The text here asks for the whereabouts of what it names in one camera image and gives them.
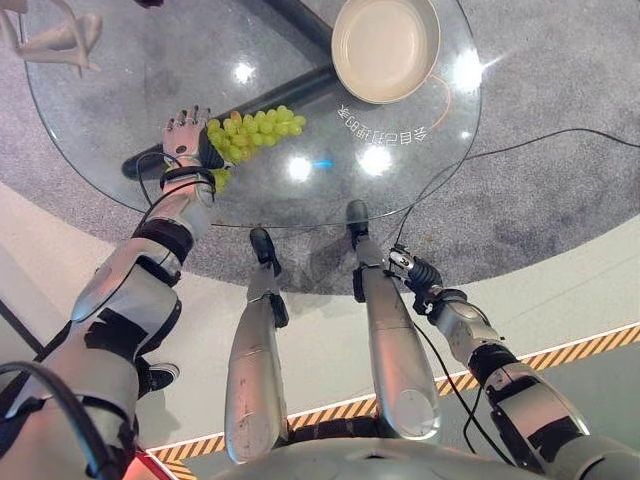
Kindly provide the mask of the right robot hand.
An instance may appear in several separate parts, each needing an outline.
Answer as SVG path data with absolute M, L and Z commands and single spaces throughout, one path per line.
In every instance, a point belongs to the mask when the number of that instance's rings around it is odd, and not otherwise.
M 389 252 L 391 273 L 416 295 L 443 288 L 440 272 L 426 260 L 412 255 L 402 246 L 394 246 Z

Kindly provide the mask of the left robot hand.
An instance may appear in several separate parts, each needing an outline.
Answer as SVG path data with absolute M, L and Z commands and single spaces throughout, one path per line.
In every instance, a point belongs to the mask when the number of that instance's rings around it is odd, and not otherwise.
M 163 153 L 182 166 L 223 169 L 225 162 L 207 135 L 210 109 L 194 105 L 171 118 L 163 132 Z

